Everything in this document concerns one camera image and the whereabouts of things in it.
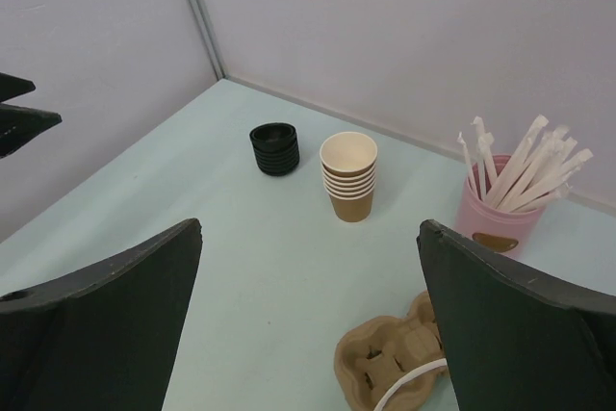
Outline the brown pulp cup carrier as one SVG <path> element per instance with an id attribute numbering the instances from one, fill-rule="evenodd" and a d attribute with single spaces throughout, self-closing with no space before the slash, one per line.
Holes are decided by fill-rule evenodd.
<path id="1" fill-rule="evenodd" d="M 336 346 L 334 372 L 349 407 L 373 410 L 405 374 L 445 356 L 428 292 L 403 318 L 379 316 L 348 331 Z"/>

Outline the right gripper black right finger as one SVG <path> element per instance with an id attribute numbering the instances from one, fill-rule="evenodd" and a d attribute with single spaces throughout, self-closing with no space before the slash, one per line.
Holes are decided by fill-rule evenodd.
<path id="1" fill-rule="evenodd" d="M 614 409 L 614 296 L 434 219 L 421 223 L 417 246 L 460 409 Z"/>

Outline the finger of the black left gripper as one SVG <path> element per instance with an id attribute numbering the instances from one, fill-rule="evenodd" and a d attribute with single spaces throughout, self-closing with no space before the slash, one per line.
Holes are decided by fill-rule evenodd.
<path id="1" fill-rule="evenodd" d="M 35 137 L 60 124 L 53 112 L 7 104 L 7 101 L 36 90 L 33 81 L 1 74 L 1 157 L 6 158 Z"/>

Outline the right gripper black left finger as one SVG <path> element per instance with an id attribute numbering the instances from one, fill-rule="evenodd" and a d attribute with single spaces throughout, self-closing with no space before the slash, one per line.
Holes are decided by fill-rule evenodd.
<path id="1" fill-rule="evenodd" d="M 202 250 L 185 219 L 1 298 L 4 410 L 160 410 Z"/>

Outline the light blue paper bag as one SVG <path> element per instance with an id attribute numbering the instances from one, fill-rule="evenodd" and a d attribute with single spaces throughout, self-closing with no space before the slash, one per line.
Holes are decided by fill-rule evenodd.
<path id="1" fill-rule="evenodd" d="M 415 380 L 416 378 L 424 375 L 427 372 L 432 372 L 434 370 L 444 368 L 448 365 L 446 358 L 441 358 L 434 360 L 432 362 L 426 363 L 414 369 L 411 372 L 408 372 L 406 375 L 401 377 L 397 382 L 395 382 L 381 397 L 379 402 L 376 404 L 373 411 L 383 411 L 389 399 L 404 385 Z"/>

